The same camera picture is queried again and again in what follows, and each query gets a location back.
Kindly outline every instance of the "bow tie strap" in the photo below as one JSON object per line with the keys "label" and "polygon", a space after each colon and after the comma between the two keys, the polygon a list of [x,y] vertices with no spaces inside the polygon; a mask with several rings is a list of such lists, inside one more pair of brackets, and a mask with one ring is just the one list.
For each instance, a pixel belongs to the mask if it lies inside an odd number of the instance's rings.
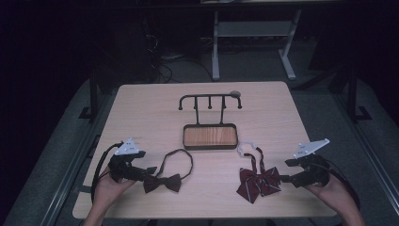
{"label": "bow tie strap", "polygon": [[[261,154],[261,160],[259,161],[259,165],[261,166],[261,173],[265,173],[265,172],[266,172],[266,169],[264,169],[263,152],[262,152],[262,150],[261,150],[259,147],[256,148],[256,151],[258,151],[258,152]],[[244,153],[244,156],[250,156],[250,162],[251,162],[251,164],[252,164],[252,170],[253,170],[254,172],[257,172],[257,170],[256,170],[256,158],[255,158],[255,156],[253,156],[253,155],[250,154],[250,153]]]}
{"label": "bow tie strap", "polygon": [[188,175],[191,174],[191,171],[193,170],[193,166],[194,166],[193,156],[191,155],[191,153],[189,153],[188,151],[186,151],[186,150],[184,150],[184,149],[177,149],[177,150],[172,151],[172,152],[170,152],[170,153],[167,153],[167,154],[165,155],[164,161],[162,162],[161,168],[159,169],[158,173],[156,174],[156,177],[158,177],[159,175],[161,175],[161,173],[164,172],[165,161],[167,160],[167,157],[169,157],[169,156],[171,156],[171,155],[174,155],[175,153],[178,153],[178,152],[184,152],[184,153],[186,153],[186,154],[190,157],[190,160],[191,160],[191,168],[190,168],[190,171],[189,171],[184,177],[182,177],[182,179],[186,178]]}

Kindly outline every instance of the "dark background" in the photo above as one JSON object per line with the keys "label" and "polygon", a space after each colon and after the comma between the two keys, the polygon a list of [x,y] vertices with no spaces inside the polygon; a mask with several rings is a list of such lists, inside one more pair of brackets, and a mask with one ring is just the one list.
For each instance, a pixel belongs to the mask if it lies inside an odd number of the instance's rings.
{"label": "dark background", "polygon": [[[147,1],[105,2],[131,6]],[[198,1],[162,1],[182,2]],[[172,47],[194,56],[200,53],[199,37],[212,37],[211,11],[119,13],[87,8],[99,5],[97,1],[76,5],[72,1],[11,0],[0,5],[1,222],[72,96],[93,72],[103,93],[123,83],[150,83],[156,76],[151,67],[156,56],[146,50],[145,33],[159,38],[158,55]],[[319,39],[310,65],[313,69],[353,65],[399,124],[398,9],[393,0],[308,8],[295,38]],[[281,13],[275,11],[276,18]],[[262,19],[264,12],[225,14],[232,19],[235,15]]]}

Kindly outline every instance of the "metal frame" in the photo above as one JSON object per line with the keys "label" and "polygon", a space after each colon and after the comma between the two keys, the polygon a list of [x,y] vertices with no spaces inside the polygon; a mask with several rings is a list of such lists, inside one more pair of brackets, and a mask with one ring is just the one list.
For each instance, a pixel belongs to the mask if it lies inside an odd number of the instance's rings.
{"label": "metal frame", "polygon": [[287,42],[284,48],[279,50],[284,70],[290,80],[295,80],[296,76],[288,59],[288,53],[294,39],[297,24],[301,14],[301,9],[295,12],[292,21],[275,22],[220,22],[218,11],[215,12],[214,21],[214,51],[212,52],[212,79],[220,79],[219,58],[217,52],[218,37],[265,37],[265,36],[286,36]]}

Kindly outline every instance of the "black bow tie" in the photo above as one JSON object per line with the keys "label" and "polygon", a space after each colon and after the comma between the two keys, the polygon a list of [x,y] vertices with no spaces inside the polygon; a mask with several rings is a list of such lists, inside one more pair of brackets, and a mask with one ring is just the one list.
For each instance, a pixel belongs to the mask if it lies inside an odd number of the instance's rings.
{"label": "black bow tie", "polygon": [[[191,168],[190,171],[184,176],[181,177],[179,173],[174,174],[171,177],[162,177],[162,178],[158,178],[158,176],[164,171],[164,166],[165,166],[165,160],[167,159],[167,157],[177,153],[177,152],[184,152],[186,153],[191,160]],[[143,180],[143,185],[144,185],[144,191],[146,193],[152,192],[154,191],[157,187],[159,187],[160,185],[165,185],[165,187],[167,187],[168,189],[175,191],[175,192],[179,192],[180,190],[180,186],[182,185],[182,179],[184,179],[185,177],[187,177],[188,175],[190,175],[191,171],[193,170],[193,157],[191,156],[190,153],[188,153],[186,150],[184,149],[178,149],[175,150],[173,152],[167,153],[165,155],[164,161],[162,162],[162,166],[159,169],[158,173],[155,176],[152,175],[146,175],[144,177]]]}
{"label": "black bow tie", "polygon": [[152,175],[148,175],[144,178],[144,191],[146,193],[154,191],[160,185],[165,185],[172,191],[179,192],[180,186],[182,185],[182,178],[180,174],[174,174],[171,177],[157,178]]}

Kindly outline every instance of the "wooden tabletop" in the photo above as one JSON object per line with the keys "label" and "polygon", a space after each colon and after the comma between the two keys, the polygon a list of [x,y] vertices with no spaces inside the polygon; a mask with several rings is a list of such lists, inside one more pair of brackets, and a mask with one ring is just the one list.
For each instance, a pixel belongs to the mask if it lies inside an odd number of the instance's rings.
{"label": "wooden tabletop", "polygon": [[[289,168],[284,161],[293,157],[297,144],[308,142],[293,98],[282,82],[197,83],[122,86],[111,109],[84,186],[91,186],[94,170],[103,152],[112,144],[132,137],[146,152],[135,159],[140,168],[159,167],[166,153],[183,147],[186,124],[196,122],[194,100],[186,99],[183,110],[179,100],[187,94],[218,94],[237,90],[237,101],[226,98],[224,122],[234,123],[239,140],[252,140],[263,150],[266,169],[277,167],[280,174],[293,175],[302,168]],[[220,98],[199,98],[199,122],[219,123]],[[250,145],[243,146],[259,161],[260,155]],[[112,153],[108,155],[103,168]],[[190,151],[194,168],[178,193],[160,186],[146,194],[137,182],[108,210],[108,218],[292,218],[329,217],[335,212],[304,188],[280,185],[281,192],[258,197],[251,204],[236,193],[240,186],[239,169],[251,169],[250,159],[236,150]],[[184,153],[167,159],[162,176],[185,175],[190,160]],[[91,207],[90,194],[80,192],[73,208],[76,218],[85,218]]]}

